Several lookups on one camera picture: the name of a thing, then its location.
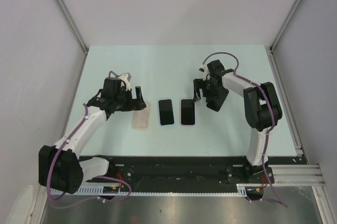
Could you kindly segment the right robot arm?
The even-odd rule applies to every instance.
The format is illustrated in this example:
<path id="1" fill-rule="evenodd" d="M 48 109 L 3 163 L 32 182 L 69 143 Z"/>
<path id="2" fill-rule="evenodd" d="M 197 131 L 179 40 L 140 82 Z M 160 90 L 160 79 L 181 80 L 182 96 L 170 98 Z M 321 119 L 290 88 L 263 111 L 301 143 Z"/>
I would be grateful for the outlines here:
<path id="1" fill-rule="evenodd" d="M 271 82 L 258 84 L 233 69 L 226 70 L 219 60 L 203 64 L 199 71 L 203 77 L 193 80 L 194 102 L 204 97 L 207 108 L 218 112 L 230 91 L 243 98 L 245 119 L 251 127 L 246 155 L 250 165 L 244 167 L 243 177 L 248 182 L 256 182 L 262 176 L 259 166 L 267 162 L 270 132 L 283 116 L 274 85 Z"/>

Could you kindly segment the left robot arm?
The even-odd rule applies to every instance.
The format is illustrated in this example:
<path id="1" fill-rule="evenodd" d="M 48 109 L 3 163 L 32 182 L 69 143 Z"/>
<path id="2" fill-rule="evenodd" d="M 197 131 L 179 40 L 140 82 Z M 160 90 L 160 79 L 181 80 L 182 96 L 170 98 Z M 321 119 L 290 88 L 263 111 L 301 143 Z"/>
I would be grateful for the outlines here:
<path id="1" fill-rule="evenodd" d="M 123 73 L 106 77 L 103 88 L 84 104 L 84 114 L 76 125 L 52 146 L 44 145 L 38 153 L 38 182 L 48 189 L 74 194 L 84 181 L 96 177 L 112 181 L 116 168 L 108 158 L 98 155 L 81 161 L 82 150 L 94 133 L 115 112 L 139 111 L 146 103 L 139 86 L 132 96 L 131 76 Z"/>

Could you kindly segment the beige phone case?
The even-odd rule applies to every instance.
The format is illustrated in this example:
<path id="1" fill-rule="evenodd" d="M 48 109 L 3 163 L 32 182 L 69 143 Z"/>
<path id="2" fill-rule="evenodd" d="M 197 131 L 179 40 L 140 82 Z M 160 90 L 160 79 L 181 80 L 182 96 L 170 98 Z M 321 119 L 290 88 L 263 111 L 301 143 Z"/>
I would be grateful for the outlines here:
<path id="1" fill-rule="evenodd" d="M 136 130 L 148 129 L 150 123 L 151 103 L 146 102 L 146 107 L 143 110 L 138 110 L 134 113 L 132 127 Z"/>

